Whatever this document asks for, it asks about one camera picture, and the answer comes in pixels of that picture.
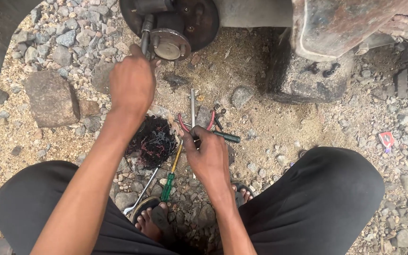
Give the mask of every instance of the red-handled pliers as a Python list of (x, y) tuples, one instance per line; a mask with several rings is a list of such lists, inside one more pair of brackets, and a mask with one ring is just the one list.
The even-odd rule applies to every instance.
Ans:
[[(210, 123), (208, 124), (208, 126), (207, 126), (207, 130), (209, 130), (210, 131), (210, 129), (212, 128), (212, 126), (213, 126), (213, 120), (215, 119), (215, 111), (211, 111), (211, 113), (212, 113), (212, 117), (210, 118)], [(185, 130), (185, 131), (187, 131), (187, 132), (190, 132), (190, 130), (184, 125), (184, 123), (182, 122), (182, 116), (180, 115), (180, 113), (179, 114), (177, 114), (177, 118), (178, 118), (178, 122), (179, 122), (179, 124), (180, 124), (180, 126), (182, 127), (182, 129), (183, 130)]]

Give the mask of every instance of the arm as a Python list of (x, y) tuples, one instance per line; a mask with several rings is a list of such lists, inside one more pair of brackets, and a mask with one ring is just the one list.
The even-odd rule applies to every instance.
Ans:
[(99, 137), (48, 218), (31, 255), (87, 255), (102, 224), (112, 179), (155, 92), (153, 70), (138, 45), (110, 73), (112, 109)]
[[(200, 126), (195, 126), (190, 133), (181, 131), (180, 135), (184, 139), (191, 169), (206, 188), (215, 208), (224, 253), (257, 254), (235, 204), (234, 190), (229, 180), (228, 146), (224, 139)], [(199, 150), (194, 142), (198, 138), (201, 140)]]

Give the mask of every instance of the forearm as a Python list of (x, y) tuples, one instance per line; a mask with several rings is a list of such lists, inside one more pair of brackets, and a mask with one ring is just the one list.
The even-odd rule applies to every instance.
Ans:
[(253, 244), (243, 225), (235, 203), (234, 191), (230, 189), (211, 197), (217, 215), (223, 250), (228, 255), (255, 255)]
[(120, 123), (110, 112), (102, 131), (65, 189), (31, 252), (32, 255), (87, 255), (102, 224), (112, 179), (140, 124)]

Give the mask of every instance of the black pants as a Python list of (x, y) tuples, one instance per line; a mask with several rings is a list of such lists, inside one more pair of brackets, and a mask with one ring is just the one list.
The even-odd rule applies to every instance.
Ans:
[[(0, 230), (17, 255), (30, 253), (77, 168), (43, 162), (1, 187)], [(383, 194), (382, 177), (360, 154), (320, 147), (239, 211), (258, 254), (343, 255)], [(93, 254), (175, 253), (139, 232), (108, 199)]]

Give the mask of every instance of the foot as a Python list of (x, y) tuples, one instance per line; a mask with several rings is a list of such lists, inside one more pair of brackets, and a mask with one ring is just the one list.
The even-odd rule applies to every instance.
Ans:
[[(158, 206), (163, 209), (165, 215), (168, 215), (168, 206), (165, 202), (161, 202)], [(162, 237), (162, 232), (155, 225), (151, 219), (152, 217), (152, 208), (148, 208), (145, 211), (141, 212), (141, 215), (138, 216), (138, 223), (135, 224), (135, 227), (141, 231), (144, 235), (147, 235), (150, 239), (158, 242)]]
[[(236, 191), (237, 187), (236, 187), (234, 184), (231, 184), (231, 186), (232, 186), (233, 190)], [(250, 194), (250, 192), (247, 191), (246, 189), (241, 188), (241, 189), (239, 190), (239, 192), (240, 192), (240, 193), (242, 194), (242, 196), (243, 196), (243, 205), (244, 205), (246, 202), (248, 202), (248, 201), (250, 201), (250, 200), (253, 199), (253, 196), (252, 196), (252, 195)]]

